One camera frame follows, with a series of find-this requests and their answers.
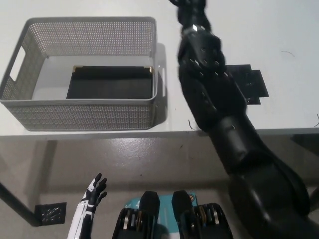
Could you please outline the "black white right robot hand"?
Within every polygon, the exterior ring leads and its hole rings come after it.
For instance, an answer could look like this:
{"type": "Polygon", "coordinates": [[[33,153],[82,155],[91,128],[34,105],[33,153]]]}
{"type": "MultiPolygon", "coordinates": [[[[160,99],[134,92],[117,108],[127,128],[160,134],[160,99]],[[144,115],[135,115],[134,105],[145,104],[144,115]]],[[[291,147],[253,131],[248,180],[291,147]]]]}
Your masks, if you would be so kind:
{"type": "Polygon", "coordinates": [[[170,0],[177,7],[177,19],[182,30],[193,25],[211,31],[210,22],[205,14],[206,0],[170,0]]]}

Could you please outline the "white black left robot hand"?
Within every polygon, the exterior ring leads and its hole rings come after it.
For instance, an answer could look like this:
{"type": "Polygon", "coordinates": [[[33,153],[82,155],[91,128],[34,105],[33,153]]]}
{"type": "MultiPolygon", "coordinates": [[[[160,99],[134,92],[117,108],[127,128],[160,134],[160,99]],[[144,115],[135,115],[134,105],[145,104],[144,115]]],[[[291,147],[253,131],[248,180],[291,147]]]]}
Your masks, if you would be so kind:
{"type": "Polygon", "coordinates": [[[81,201],[78,203],[67,239],[90,239],[96,209],[103,198],[107,196],[107,178],[99,173],[87,187],[81,201]]]}

